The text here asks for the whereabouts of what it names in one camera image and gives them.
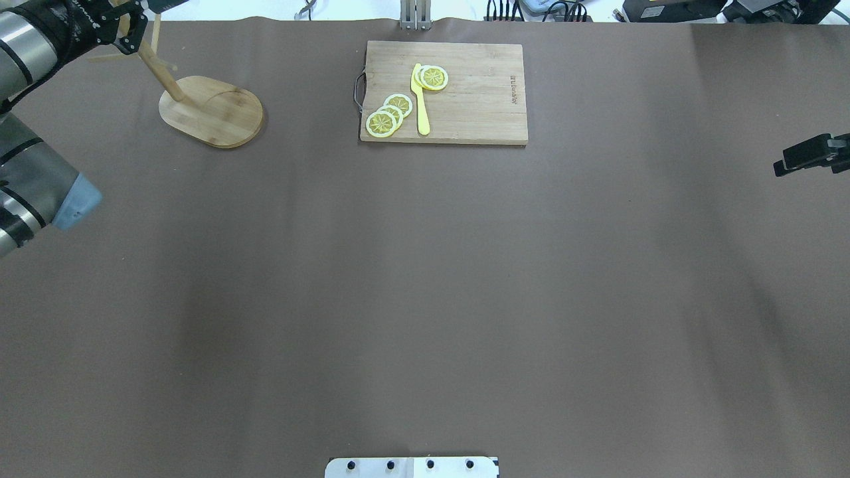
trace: white background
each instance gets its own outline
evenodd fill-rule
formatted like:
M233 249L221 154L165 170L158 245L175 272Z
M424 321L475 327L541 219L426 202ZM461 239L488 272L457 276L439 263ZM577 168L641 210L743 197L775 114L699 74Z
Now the white background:
M622 10L623 0L585 0L593 21L616 21L611 12ZM313 20L368 20L400 17L400 0L319 0L313 11ZM164 20L239 20L263 16L274 20L294 20L295 13L304 6L304 0L189 0L167 11ZM850 0L838 4L845 14L850 14ZM481 20L487 10L487 0L432 0L431 17ZM527 20L540 21L542 17ZM835 14L829 14L822 23L846 25Z

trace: wooden cutting board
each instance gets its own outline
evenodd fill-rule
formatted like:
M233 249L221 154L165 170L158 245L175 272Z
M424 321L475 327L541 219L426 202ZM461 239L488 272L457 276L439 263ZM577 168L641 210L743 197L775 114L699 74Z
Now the wooden cutting board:
M411 73L416 63L449 73L441 91L425 91L431 134L417 131ZM525 72L522 45L492 43L377 42L366 46L365 99L360 139L395 143L527 145ZM388 138L366 132L366 118L390 95L413 100L413 112Z

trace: yellow knife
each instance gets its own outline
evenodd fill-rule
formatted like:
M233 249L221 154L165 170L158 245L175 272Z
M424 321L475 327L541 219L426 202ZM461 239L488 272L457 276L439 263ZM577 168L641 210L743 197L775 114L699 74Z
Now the yellow knife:
M411 73L411 91L416 97L416 125L419 127L419 134L428 136L431 133L431 122L428 121L428 112L425 111L425 96L422 94L422 87L417 83L417 73L422 68L421 63L416 63Z

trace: wooden base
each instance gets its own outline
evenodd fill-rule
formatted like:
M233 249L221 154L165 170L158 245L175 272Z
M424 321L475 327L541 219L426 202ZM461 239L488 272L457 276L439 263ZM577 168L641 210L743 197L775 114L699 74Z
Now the wooden base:
M260 100L248 90L207 77L177 80L185 98L165 92L160 116L169 126L217 148L236 148L257 136L265 115Z

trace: lemon slice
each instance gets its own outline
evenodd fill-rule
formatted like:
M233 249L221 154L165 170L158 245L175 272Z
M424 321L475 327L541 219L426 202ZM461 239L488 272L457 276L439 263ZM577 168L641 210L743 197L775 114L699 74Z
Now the lemon slice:
M411 114L411 111L413 111L413 101L411 100L411 97L406 94L390 94L383 103L385 105L392 105L399 108L405 118L407 118Z
M405 113L398 106L384 105L377 109L378 111L387 111L395 118L395 128L401 128L401 123L405 120Z
M423 65L416 74L416 81L423 88L440 91L449 84L449 73L440 66Z
M376 138L386 138L395 133L397 126L398 122L389 111L378 110L366 118L366 131Z

